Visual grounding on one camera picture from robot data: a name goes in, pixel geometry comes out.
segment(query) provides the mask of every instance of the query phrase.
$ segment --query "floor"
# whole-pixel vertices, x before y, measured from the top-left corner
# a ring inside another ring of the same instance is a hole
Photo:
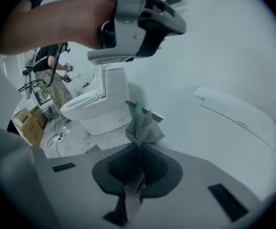
[[[56,144],[61,157],[83,154],[94,145],[98,145],[101,150],[104,150],[130,143],[125,135],[126,127],[127,125],[108,133],[92,136],[79,121],[70,121],[64,126],[61,119],[57,118],[55,121],[47,123],[39,147],[44,150],[47,158],[59,157],[56,152]],[[63,133],[62,139],[58,142],[51,138],[55,133]]]

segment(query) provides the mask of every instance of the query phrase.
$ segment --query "toilet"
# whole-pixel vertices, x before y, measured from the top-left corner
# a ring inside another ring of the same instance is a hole
[[[64,104],[61,112],[69,120],[80,121],[91,135],[99,135],[128,124],[132,117],[125,103],[129,94],[124,68],[97,65],[93,74],[92,82]]]

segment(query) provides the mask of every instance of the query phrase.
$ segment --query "toilet tank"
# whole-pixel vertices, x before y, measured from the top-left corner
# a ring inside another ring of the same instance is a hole
[[[129,100],[128,83],[124,68],[106,70],[105,85],[106,98],[116,100],[118,102],[125,102]]]
[[[97,90],[98,97],[104,97],[106,95],[105,80],[104,80],[104,68],[102,65],[95,65],[92,68],[93,80],[92,82],[78,91],[79,95]]]

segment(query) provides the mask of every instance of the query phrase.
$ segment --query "gray cloth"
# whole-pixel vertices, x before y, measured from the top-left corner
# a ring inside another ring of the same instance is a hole
[[[153,120],[151,111],[133,116],[125,134],[132,142],[140,146],[143,143],[155,143],[165,137],[158,123]]]
[[[143,143],[155,143],[165,137],[158,123],[153,120],[152,112],[140,113],[133,116],[125,129],[127,138],[140,146]],[[125,195],[134,196],[145,187],[144,172],[140,165],[133,171],[132,177],[125,185]]]

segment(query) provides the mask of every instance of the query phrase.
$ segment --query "toilet seat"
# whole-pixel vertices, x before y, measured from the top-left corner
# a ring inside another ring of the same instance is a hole
[[[84,94],[70,100],[69,102],[64,104],[62,106],[62,108],[64,109],[64,112],[67,113],[67,112],[71,112],[71,111],[77,110],[79,108],[85,107],[86,105],[89,105],[98,99],[99,98],[98,98],[97,91],[92,90],[90,92],[84,93]]]

